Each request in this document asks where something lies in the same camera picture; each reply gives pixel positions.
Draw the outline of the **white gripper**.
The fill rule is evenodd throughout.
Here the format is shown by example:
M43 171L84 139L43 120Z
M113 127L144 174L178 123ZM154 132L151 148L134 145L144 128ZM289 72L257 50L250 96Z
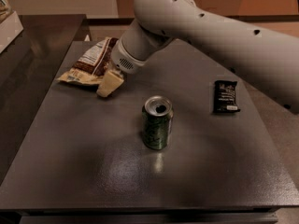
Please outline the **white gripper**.
M135 74L145 64L144 61L139 61L128 53L121 39L117 41L111 51L111 61L122 70L122 72L127 74ZM122 85L124 75L120 70L110 69L106 71L96 92L100 97L108 97Z

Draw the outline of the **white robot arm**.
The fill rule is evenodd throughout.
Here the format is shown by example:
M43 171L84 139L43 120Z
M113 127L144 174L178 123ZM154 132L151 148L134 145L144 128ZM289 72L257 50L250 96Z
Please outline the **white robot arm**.
M111 51L112 64L134 74L180 39L299 113L299 38L226 18L193 0L134 0L135 19Z

